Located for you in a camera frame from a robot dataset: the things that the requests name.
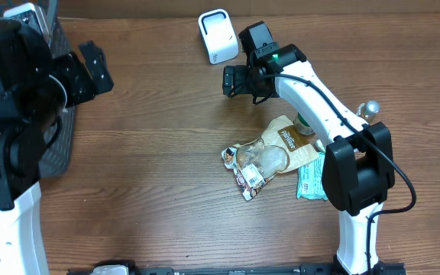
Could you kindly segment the yellow Vim liquid bottle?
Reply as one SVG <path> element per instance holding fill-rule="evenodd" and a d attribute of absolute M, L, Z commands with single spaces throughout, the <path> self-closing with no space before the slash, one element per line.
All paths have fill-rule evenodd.
<path fill-rule="evenodd" d="M 356 115 L 363 118 L 368 124 L 371 124 L 380 111 L 380 104 L 375 100 L 370 100 L 360 104 Z"/>

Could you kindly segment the Kleenex tissue pack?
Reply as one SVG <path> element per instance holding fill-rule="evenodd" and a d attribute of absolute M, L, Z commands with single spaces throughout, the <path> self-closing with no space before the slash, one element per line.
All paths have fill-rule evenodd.
<path fill-rule="evenodd" d="M 315 142 L 315 147 L 321 153 L 325 153 L 326 152 L 325 146 L 323 145 L 323 143 L 320 140 L 317 140 Z"/>

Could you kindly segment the beige Pantree snack pouch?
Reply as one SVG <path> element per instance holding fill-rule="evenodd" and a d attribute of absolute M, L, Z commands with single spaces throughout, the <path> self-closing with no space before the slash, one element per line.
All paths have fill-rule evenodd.
<path fill-rule="evenodd" d="M 273 119 L 260 137 L 235 144 L 222 151 L 227 169 L 232 170 L 243 198 L 252 200 L 278 174 L 305 166 L 319 157 L 285 115 Z"/>

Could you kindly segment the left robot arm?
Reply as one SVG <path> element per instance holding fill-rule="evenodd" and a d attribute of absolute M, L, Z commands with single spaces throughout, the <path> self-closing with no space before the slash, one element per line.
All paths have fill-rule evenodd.
<path fill-rule="evenodd" d="M 29 24 L 0 19 L 0 274 L 49 271 L 40 225 L 40 167 L 66 108 L 109 92 L 113 81 L 92 41 L 54 57 Z"/>

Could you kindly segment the teal snack packet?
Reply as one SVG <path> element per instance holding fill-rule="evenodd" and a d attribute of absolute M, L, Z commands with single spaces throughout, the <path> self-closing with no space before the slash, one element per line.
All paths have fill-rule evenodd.
<path fill-rule="evenodd" d="M 325 154 L 318 152 L 318 155 L 317 159 L 298 169 L 297 199 L 328 200 L 322 186 L 322 170 Z"/>

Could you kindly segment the green lid white jar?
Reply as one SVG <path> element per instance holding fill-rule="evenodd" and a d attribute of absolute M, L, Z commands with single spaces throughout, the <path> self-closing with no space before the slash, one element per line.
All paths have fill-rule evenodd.
<path fill-rule="evenodd" d="M 309 126 L 300 113 L 298 113 L 296 118 L 293 120 L 293 124 L 297 131 L 302 135 L 308 136 L 314 134 L 313 129 Z"/>

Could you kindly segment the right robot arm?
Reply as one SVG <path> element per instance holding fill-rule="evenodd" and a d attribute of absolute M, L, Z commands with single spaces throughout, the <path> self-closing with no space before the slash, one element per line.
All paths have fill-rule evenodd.
<path fill-rule="evenodd" d="M 322 187 L 339 211 L 339 247 L 333 264 L 303 270 L 327 274 L 398 274 L 376 252 L 378 217 L 394 186 L 393 148 L 388 128 L 370 125 L 346 108 L 315 74 L 294 44 L 280 47 L 260 21 L 239 34 L 245 65 L 224 68 L 228 97 L 251 94 L 260 104 L 271 97 L 290 103 L 325 147 Z"/>

